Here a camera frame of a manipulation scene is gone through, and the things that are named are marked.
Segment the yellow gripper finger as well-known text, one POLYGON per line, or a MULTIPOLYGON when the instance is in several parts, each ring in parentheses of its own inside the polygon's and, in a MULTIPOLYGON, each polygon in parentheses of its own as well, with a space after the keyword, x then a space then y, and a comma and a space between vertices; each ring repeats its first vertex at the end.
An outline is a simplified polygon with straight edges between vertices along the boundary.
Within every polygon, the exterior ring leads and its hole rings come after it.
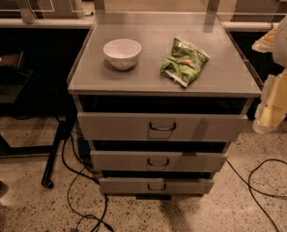
POLYGON ((273 28, 267 32, 263 37, 257 40, 253 45, 252 49, 257 52, 267 53, 273 51, 273 43, 276 29, 273 28))

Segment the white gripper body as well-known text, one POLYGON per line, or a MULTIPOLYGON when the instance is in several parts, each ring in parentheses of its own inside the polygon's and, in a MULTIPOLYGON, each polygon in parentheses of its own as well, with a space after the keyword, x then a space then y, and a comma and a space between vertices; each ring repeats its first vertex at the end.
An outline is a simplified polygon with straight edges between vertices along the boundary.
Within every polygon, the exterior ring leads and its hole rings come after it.
POLYGON ((275 131, 287 116, 287 69, 278 76, 269 75, 252 128, 258 133, 275 131))

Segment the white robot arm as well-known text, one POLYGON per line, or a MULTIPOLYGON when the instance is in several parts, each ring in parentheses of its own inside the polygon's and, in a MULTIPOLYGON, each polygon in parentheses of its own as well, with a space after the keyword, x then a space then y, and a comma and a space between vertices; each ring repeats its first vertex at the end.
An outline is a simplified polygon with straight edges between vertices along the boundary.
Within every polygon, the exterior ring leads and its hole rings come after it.
POLYGON ((252 49, 273 54, 273 61, 284 71, 269 75, 264 83, 261 102, 255 112, 252 128, 258 133, 275 131, 287 115, 287 15, 276 28, 257 40, 252 49))

